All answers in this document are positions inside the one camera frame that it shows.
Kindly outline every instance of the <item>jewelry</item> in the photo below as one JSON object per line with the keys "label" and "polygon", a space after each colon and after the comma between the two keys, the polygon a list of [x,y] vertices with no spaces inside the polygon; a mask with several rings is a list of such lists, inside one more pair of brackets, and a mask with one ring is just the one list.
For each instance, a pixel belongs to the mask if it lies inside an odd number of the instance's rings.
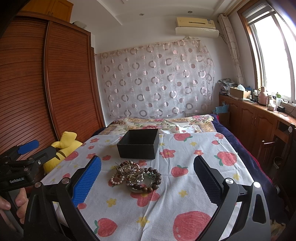
{"label": "jewelry", "polygon": [[[152,185],[149,187],[142,187],[139,182],[144,181],[144,175],[148,176],[150,179],[154,180]],[[120,178],[119,182],[115,182],[114,178],[118,176]],[[133,189],[141,190],[143,192],[153,192],[158,189],[158,185],[161,184],[161,174],[158,173],[156,169],[152,167],[142,168],[137,163],[129,161],[124,161],[117,165],[116,172],[110,179],[111,183],[114,185],[122,184],[126,181],[127,186],[131,186]]]}

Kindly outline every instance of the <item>floral blanket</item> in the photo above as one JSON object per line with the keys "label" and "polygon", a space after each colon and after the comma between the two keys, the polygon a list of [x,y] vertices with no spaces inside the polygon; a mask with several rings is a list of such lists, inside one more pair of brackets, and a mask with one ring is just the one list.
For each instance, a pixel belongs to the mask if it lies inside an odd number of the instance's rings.
{"label": "floral blanket", "polygon": [[[162,174],[159,188],[152,193],[134,193],[124,184],[111,183],[120,158],[116,144],[122,135],[97,135],[63,160],[43,180],[58,183],[85,167],[97,155],[102,170],[84,203],[82,216],[100,240],[184,241],[196,240],[217,209],[211,203],[193,168],[201,155],[224,178],[251,185],[253,179],[227,139],[217,132],[160,134],[154,160],[136,160],[141,167],[152,167]],[[228,237],[239,213],[240,203],[220,239]],[[59,220],[63,215],[57,207]]]}
{"label": "floral blanket", "polygon": [[161,134],[216,132],[210,115],[196,115],[178,119],[140,119],[126,117],[112,122],[100,135],[124,135],[132,129],[158,128]]}

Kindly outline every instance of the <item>window curtain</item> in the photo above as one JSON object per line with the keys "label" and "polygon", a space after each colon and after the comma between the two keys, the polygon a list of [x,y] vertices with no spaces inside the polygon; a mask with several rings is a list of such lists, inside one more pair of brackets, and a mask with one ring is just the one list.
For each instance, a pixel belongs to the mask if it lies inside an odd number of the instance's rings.
{"label": "window curtain", "polygon": [[211,111],[214,63],[201,40],[101,53],[110,116],[177,118]]}
{"label": "window curtain", "polygon": [[244,76],[242,74],[242,68],[239,62],[239,50],[237,47],[237,40],[235,38],[232,26],[227,16],[220,14],[218,17],[219,24],[221,25],[224,37],[226,39],[226,43],[228,45],[232,62],[235,69],[235,74],[237,77],[237,83],[246,86],[246,82],[244,81]]}

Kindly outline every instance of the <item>louvered wooden door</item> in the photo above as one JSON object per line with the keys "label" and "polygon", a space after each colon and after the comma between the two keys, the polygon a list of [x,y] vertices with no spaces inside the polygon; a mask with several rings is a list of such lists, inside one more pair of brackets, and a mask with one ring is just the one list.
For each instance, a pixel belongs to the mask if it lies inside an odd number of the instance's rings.
{"label": "louvered wooden door", "polygon": [[90,35],[50,23],[45,51],[46,89],[57,133],[73,131],[84,142],[102,127],[91,76]]}
{"label": "louvered wooden door", "polygon": [[40,150],[56,140],[44,95],[46,28],[46,21],[15,19],[0,38],[0,153],[34,139]]}

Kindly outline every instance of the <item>yellow plush toy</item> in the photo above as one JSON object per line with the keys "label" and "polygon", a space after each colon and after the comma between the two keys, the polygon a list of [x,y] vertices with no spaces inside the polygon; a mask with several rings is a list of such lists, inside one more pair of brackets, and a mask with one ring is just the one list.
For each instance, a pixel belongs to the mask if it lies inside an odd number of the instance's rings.
{"label": "yellow plush toy", "polygon": [[46,174],[50,173],[58,164],[60,164],[67,156],[82,145],[81,142],[76,141],[77,134],[74,132],[64,131],[60,141],[52,143],[52,146],[59,148],[57,157],[49,160],[43,165]]}

